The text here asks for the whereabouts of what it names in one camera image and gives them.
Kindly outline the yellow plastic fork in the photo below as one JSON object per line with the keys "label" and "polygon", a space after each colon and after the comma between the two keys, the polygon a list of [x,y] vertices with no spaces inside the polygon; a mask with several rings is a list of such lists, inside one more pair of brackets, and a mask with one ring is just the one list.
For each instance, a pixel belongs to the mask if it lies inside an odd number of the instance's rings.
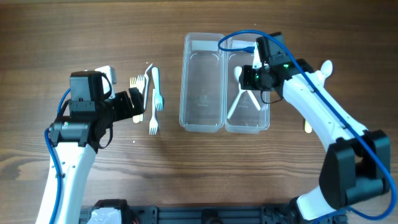
{"label": "yellow plastic fork", "polygon": [[[136,79],[137,77],[130,78],[130,88],[137,88]],[[140,115],[134,116],[132,120],[134,123],[139,123],[140,121],[143,121],[143,114],[141,113]]]}

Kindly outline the yellow plastic spoon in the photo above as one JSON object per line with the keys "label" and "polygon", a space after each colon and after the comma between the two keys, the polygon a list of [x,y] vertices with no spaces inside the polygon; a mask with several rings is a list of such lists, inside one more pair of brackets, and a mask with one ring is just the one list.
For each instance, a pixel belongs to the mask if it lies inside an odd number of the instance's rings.
{"label": "yellow plastic spoon", "polygon": [[312,127],[307,120],[304,122],[304,131],[308,134],[312,132]]}

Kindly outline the white plastic spoon long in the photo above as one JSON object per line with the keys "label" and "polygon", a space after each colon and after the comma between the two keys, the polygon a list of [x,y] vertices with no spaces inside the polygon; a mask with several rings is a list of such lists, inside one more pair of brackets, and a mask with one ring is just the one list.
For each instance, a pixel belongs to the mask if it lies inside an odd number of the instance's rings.
{"label": "white plastic spoon long", "polygon": [[256,109],[257,109],[258,111],[260,111],[260,110],[261,110],[261,106],[260,106],[260,104],[258,103],[256,97],[254,96],[254,93],[253,93],[251,90],[248,90],[247,93],[248,93],[248,95],[249,95],[251,101],[253,102],[254,106],[256,107]]}

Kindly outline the white plastic spoon thick handle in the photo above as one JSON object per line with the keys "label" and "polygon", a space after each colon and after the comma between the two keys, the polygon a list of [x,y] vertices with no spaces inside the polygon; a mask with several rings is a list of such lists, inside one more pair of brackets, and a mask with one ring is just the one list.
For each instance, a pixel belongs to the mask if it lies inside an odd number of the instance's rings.
{"label": "white plastic spoon thick handle", "polygon": [[324,83],[325,83],[325,75],[324,75],[320,70],[317,70],[317,71],[314,73],[314,75],[316,76],[317,81],[318,81],[319,83],[321,83],[322,85],[324,85]]}

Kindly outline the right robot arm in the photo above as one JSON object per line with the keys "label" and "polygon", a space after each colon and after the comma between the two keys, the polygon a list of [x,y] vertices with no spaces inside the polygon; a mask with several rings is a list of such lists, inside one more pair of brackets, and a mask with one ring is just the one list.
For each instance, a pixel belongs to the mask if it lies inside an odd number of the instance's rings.
{"label": "right robot arm", "polygon": [[390,175],[390,140],[381,130],[369,131],[353,119],[325,90],[333,64],[314,71],[298,60],[279,65],[234,68],[240,91],[276,91],[296,108],[326,150],[318,186],[292,200],[285,210],[295,223],[320,223],[345,211],[367,220],[388,217],[397,204]]}

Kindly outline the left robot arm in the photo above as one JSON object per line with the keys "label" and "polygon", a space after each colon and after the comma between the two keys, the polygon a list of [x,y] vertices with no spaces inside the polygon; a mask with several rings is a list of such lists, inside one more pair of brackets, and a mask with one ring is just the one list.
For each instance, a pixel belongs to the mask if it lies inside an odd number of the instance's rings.
{"label": "left robot arm", "polygon": [[110,75],[96,70],[73,72],[70,87],[45,130],[50,153],[49,175],[37,223],[77,223],[86,180],[100,141],[113,133],[113,124],[144,112],[144,97],[137,87],[113,92]]}

